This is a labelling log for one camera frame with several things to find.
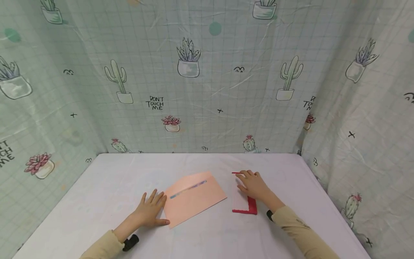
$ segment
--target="pink paper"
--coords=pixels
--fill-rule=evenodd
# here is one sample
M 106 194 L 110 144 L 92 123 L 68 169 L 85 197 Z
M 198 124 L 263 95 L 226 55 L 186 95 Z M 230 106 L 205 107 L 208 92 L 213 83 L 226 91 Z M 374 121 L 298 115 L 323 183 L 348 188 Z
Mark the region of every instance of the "pink paper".
M 170 228 L 227 198 L 210 172 L 181 178 L 165 191 L 165 195 L 164 212 L 170 220 Z

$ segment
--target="curtain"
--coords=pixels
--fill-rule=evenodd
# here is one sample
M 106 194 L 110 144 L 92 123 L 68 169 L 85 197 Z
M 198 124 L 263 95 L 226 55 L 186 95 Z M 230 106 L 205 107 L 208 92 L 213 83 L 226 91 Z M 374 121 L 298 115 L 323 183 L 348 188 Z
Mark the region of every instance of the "curtain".
M 412 254 L 413 0 L 1 3 L 5 258 L 105 152 L 302 154 L 373 258 Z

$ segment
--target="right hand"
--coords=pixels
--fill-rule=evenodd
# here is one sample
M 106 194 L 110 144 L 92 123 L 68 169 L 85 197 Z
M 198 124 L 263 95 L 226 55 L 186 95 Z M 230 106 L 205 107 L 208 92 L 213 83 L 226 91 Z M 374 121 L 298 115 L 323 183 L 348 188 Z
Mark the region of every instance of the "right hand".
M 236 177 L 244 184 L 244 186 L 239 184 L 237 187 L 253 199 L 263 201 L 270 194 L 273 194 L 259 172 L 253 173 L 251 170 L 242 170 L 240 174 L 236 174 Z

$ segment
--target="white table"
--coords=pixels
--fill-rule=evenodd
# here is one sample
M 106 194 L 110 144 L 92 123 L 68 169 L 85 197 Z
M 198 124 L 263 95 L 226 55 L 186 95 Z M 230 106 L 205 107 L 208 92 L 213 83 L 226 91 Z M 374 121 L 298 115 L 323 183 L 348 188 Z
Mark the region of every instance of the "white table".
M 76 259 L 138 205 L 143 192 L 165 190 L 188 174 L 210 171 L 227 199 L 173 229 L 138 230 L 120 258 L 304 258 L 266 216 L 233 213 L 231 172 L 259 171 L 269 187 L 343 259 L 369 256 L 294 154 L 101 154 L 52 210 L 14 259 Z

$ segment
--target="child's hand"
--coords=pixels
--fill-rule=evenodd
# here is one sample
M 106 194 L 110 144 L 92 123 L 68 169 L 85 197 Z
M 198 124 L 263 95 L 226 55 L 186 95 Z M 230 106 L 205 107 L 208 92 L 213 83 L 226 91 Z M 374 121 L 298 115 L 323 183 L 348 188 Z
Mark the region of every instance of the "child's hand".
M 240 174 L 236 174 L 236 177 L 244 184 L 244 186 L 239 184 L 237 187 L 253 199 L 263 201 L 266 196 L 272 193 L 259 172 L 253 173 L 251 170 L 242 170 Z
M 253 173 L 251 170 L 240 171 L 236 176 L 243 182 L 237 187 L 247 196 L 262 201 L 271 211 L 275 213 L 285 204 L 269 189 L 259 172 Z
M 144 193 L 141 198 L 141 202 L 138 205 L 137 209 L 131 213 L 128 217 L 135 222 L 138 227 L 154 227 L 154 226 L 163 226 L 168 225 L 170 222 L 166 219 L 157 219 L 155 218 L 161 208 L 164 207 L 167 200 L 167 196 L 164 195 L 164 192 L 161 192 L 158 195 L 156 194 L 156 189 L 152 192 L 151 196 L 145 201 L 147 193 Z
M 140 227 L 155 227 L 170 224 L 169 220 L 157 219 L 161 208 L 164 207 L 167 196 L 164 192 L 156 195 L 156 189 L 145 201 L 147 193 L 144 193 L 141 202 L 134 212 L 132 212 L 114 231 L 120 243 L 123 243 L 133 232 Z

